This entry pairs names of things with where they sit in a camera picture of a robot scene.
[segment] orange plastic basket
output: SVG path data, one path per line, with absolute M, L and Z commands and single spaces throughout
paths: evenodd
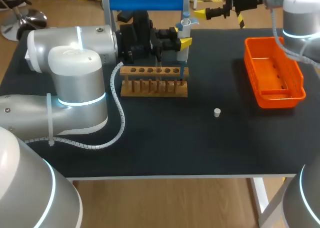
M 274 37 L 246 39 L 244 62 L 260 107 L 292 108 L 306 97 L 297 62 L 286 57 Z

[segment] wooden test tube rack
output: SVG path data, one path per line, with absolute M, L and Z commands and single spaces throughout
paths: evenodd
M 123 66 L 121 87 L 123 97 L 187 97 L 189 68 L 184 68 L 180 81 L 179 67 Z

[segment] white table leg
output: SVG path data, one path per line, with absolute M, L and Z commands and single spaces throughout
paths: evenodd
M 254 199 L 259 214 L 259 227 L 272 228 L 273 224 L 281 218 L 282 198 L 292 178 L 287 178 L 273 199 L 268 201 L 264 180 L 262 178 L 251 178 Z

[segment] wooden floor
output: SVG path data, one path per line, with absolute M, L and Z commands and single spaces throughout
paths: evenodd
M 199 3 L 198 10 L 221 3 Z M 33 0 L 32 8 L 43 11 L 49 27 L 104 24 L 99 3 L 86 1 Z M 0 12 L 0 23 L 10 15 Z M 179 12 L 150 12 L 158 29 L 173 27 Z M 270 28 L 271 16 L 264 7 L 243 12 L 247 28 Z M 277 12 L 282 26 L 282 12 Z M 234 12 L 230 17 L 200 21 L 198 29 L 239 29 Z M 0 81 L 12 58 L 16 43 L 0 36 Z M 281 186 L 279 178 L 266 179 L 271 199 Z M 83 201 L 83 225 L 112 228 L 254 228 L 258 227 L 246 179 L 162 179 L 79 181 L 75 183 Z M 275 227 L 283 227 L 281 221 Z

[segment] table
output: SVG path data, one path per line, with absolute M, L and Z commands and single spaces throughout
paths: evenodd
M 300 65 L 306 99 L 294 109 L 261 109 L 244 64 L 244 41 L 247 37 L 271 35 L 269 29 L 193 30 L 188 98 L 120 98 L 126 117 L 125 131 L 107 149 L 84 150 L 57 142 L 53 147 L 45 142 L 31 143 L 30 147 L 73 180 L 292 177 L 319 153 L 320 81 L 313 68 Z M 13 55 L 0 95 L 56 94 L 48 74 L 28 69 L 24 60 L 26 37 Z M 165 53 L 162 65 L 176 65 L 174 60 L 174 52 Z M 154 61 L 151 57 L 135 65 L 154 65 Z M 100 144 L 117 134 L 120 116 L 108 85 L 112 69 L 103 70 L 107 125 L 94 134 L 67 138 Z M 115 85 L 119 94 L 119 76 Z M 219 118 L 214 118 L 214 108 L 221 109 Z M 252 184 L 258 211 L 263 213 L 269 203 L 263 180 L 252 179 Z

